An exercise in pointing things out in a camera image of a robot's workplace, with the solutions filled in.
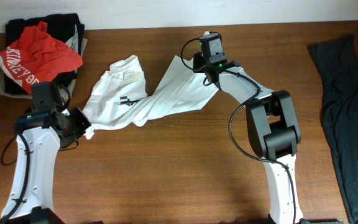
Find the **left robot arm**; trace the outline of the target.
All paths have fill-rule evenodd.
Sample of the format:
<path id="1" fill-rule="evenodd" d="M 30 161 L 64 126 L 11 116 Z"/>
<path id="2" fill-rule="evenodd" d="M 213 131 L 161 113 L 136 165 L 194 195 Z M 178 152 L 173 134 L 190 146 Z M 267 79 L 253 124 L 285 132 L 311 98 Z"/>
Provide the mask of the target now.
<path id="1" fill-rule="evenodd" d="M 27 113 L 17 120 L 16 169 L 0 223 L 63 223 L 53 205 L 55 160 L 90 126 L 79 108 Z"/>

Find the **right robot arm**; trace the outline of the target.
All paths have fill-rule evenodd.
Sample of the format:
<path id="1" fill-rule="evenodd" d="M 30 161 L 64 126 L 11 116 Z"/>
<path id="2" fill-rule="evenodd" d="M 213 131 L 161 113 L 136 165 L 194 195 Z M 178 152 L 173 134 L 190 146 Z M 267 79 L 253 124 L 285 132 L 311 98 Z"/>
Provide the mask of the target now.
<path id="1" fill-rule="evenodd" d="M 194 54 L 193 68 L 205 73 L 210 83 L 239 102 L 236 113 L 245 109 L 249 143 L 254 152 L 246 156 L 265 167 L 270 194 L 269 220 L 301 223 L 303 214 L 295 182 L 301 133 L 289 92 L 262 86 L 235 61 L 209 64 L 200 52 Z"/>

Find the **white t-shirt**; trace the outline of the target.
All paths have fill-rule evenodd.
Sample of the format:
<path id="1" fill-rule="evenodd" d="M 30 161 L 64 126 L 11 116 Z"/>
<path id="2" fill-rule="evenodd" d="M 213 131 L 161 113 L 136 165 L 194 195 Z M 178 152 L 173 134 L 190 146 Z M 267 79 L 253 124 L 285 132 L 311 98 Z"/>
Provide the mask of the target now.
<path id="1" fill-rule="evenodd" d="M 91 123 L 86 139 L 91 139 L 96 130 L 117 130 L 129 124 L 141 127 L 148 120 L 202 109 L 218 89 L 205 86 L 205 75 L 193 73 L 189 65 L 190 61 L 174 57 L 154 93 L 148 95 L 137 56 L 111 64 L 94 85 L 83 109 Z"/>

